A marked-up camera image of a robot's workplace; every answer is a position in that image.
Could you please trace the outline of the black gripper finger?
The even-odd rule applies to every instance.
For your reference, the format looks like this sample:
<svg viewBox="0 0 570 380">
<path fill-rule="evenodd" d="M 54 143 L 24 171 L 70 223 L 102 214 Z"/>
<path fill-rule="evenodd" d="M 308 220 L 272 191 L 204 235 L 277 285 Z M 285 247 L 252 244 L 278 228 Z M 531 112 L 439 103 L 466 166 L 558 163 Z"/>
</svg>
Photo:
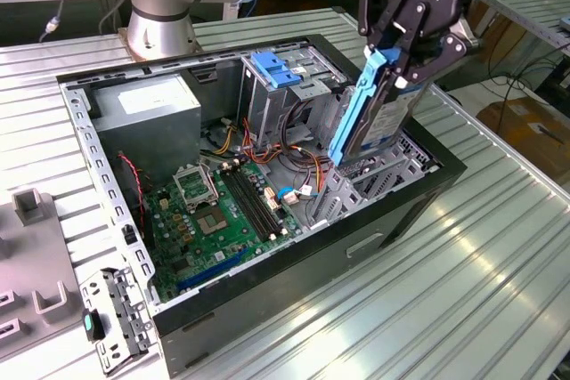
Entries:
<svg viewBox="0 0 570 380">
<path fill-rule="evenodd" d="M 479 48 L 476 38 L 449 32 L 420 40 L 409 51 L 402 49 L 394 69 L 394 86 L 407 89 L 443 77 Z"/>
<path fill-rule="evenodd" d="M 398 47 L 412 58 L 428 58 L 429 13 L 430 0 L 359 0 L 358 32 L 372 53 Z"/>
</svg>

